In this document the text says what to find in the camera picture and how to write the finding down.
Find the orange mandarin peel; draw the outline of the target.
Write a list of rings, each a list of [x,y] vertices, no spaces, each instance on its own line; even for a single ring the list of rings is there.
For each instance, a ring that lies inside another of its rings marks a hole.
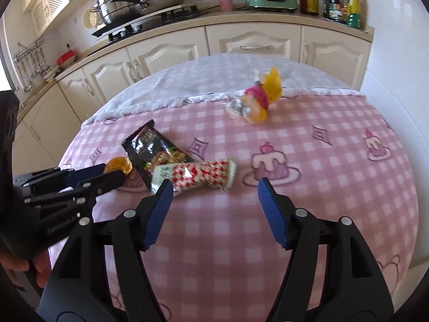
[[[111,173],[113,171],[122,171],[128,176],[133,170],[132,162],[128,157],[118,156],[110,159],[106,164],[103,173]]]

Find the black snack packet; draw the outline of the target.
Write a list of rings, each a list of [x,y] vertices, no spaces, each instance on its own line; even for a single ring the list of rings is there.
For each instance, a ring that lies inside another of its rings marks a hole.
[[[155,128],[153,119],[125,138],[121,146],[150,191],[156,166],[194,160]]]

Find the red white checked wrapper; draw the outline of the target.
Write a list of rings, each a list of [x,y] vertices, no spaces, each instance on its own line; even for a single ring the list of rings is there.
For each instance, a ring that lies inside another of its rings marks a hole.
[[[175,194],[203,185],[226,191],[234,183],[236,169],[237,165],[231,159],[163,164],[153,171],[150,191],[155,194],[165,180],[172,183]]]

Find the yellow pink snack bag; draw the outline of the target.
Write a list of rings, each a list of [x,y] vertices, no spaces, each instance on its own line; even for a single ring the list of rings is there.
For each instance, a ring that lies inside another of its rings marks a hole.
[[[232,119],[241,119],[250,124],[261,124],[268,118],[271,104],[282,96],[282,78],[277,68],[271,67],[267,74],[246,89],[241,96],[228,102],[226,111]]]

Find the cream lower cabinets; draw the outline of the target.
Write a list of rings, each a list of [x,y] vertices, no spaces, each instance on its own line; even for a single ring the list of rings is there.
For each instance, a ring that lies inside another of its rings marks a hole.
[[[250,86],[270,68],[286,89],[359,89],[372,34],[286,23],[223,23],[143,38],[80,61],[42,86],[18,117],[12,169],[57,166],[80,126]]]

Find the red bowl lid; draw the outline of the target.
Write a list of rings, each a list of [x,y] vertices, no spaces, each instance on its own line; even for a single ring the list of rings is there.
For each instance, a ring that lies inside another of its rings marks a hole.
[[[73,50],[68,50],[57,59],[57,65],[60,69],[66,69],[76,61],[77,54]]]

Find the hanging utensil rack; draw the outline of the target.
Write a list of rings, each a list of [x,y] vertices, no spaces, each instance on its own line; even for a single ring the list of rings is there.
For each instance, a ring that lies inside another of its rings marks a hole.
[[[13,63],[24,92],[35,89],[34,79],[37,76],[44,77],[51,68],[44,54],[44,44],[44,39],[37,39],[29,46],[17,43],[17,53],[13,57]]]

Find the pink checked tablecloth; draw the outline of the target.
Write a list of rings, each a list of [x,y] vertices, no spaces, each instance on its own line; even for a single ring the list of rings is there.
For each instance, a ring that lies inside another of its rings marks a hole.
[[[143,254],[171,321],[267,316],[290,254],[275,242],[258,201],[262,177],[317,217],[350,217],[390,293],[398,291],[411,262],[419,222],[415,179],[402,142],[382,115],[346,87],[286,89],[282,82],[266,121],[232,119],[226,104],[256,81],[221,99],[93,116],[60,159],[64,169],[82,169],[123,156],[122,141],[153,119],[194,160],[236,163],[230,190],[204,185],[179,195],[156,245]]]

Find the stainless steel steamer pot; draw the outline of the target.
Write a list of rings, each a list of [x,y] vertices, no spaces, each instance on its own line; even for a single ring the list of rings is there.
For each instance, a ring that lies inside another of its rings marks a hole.
[[[91,12],[99,14],[101,20],[110,25],[127,18],[139,17],[140,0],[97,0]]]

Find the black gas stove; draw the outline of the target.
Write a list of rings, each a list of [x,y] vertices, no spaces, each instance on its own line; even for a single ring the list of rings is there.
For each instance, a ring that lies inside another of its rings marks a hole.
[[[124,19],[114,22],[95,31],[92,36],[97,40],[106,38],[108,43],[112,44],[154,28],[193,19],[199,15],[200,11],[196,5],[177,5],[133,20]]]

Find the steel wok with lid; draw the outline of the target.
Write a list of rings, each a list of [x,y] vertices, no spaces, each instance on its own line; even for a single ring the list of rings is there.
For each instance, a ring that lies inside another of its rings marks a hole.
[[[181,5],[185,0],[112,0],[112,2],[124,2],[140,14],[150,14],[166,8]]]

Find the dark glass sauce bottle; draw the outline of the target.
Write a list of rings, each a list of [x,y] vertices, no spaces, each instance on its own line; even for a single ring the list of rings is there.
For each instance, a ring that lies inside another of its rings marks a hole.
[[[336,23],[344,23],[344,12],[340,0],[324,0],[324,17]]]

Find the green yellow bottle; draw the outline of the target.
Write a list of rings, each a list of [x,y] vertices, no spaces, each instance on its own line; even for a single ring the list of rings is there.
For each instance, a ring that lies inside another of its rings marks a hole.
[[[361,0],[347,0],[347,26],[360,29],[361,27]]]

